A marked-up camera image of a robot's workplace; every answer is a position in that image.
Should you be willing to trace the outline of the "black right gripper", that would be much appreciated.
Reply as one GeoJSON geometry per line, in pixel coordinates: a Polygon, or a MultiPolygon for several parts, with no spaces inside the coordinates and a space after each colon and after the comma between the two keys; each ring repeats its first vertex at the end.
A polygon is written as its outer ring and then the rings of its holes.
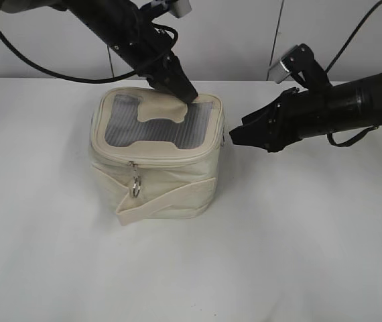
{"type": "Polygon", "coordinates": [[[293,87],[270,104],[244,116],[242,126],[232,129],[229,135],[236,146],[280,152],[305,138],[326,135],[330,130],[328,116],[322,93],[300,92],[293,87]]]}

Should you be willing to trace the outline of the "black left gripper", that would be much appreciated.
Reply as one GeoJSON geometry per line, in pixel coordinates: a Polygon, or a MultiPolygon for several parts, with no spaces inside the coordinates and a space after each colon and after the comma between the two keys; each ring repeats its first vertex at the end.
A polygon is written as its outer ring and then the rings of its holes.
{"type": "Polygon", "coordinates": [[[112,83],[138,75],[157,91],[181,101],[194,101],[198,92],[172,52],[177,31],[153,21],[137,6],[105,7],[105,44],[132,68],[105,81],[112,83]]]}

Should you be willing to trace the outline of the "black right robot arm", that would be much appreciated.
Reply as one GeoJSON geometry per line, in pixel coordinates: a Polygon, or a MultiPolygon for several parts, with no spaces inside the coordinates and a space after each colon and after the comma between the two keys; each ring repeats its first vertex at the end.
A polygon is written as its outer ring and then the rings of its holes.
{"type": "Polygon", "coordinates": [[[229,135],[235,145],[280,152],[316,136],[347,148],[381,126],[382,73],[322,91],[284,90],[270,104],[244,116],[229,135]]]}

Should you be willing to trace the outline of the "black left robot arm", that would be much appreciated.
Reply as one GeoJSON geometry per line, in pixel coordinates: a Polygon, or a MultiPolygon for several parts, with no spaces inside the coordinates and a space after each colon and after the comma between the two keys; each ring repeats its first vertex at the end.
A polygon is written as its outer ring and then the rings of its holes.
{"type": "Polygon", "coordinates": [[[172,51],[178,33],[153,22],[165,13],[177,18],[188,15],[189,1],[150,1],[142,7],[132,1],[56,1],[52,7],[69,10],[155,90],[184,103],[197,98],[172,51]]]}

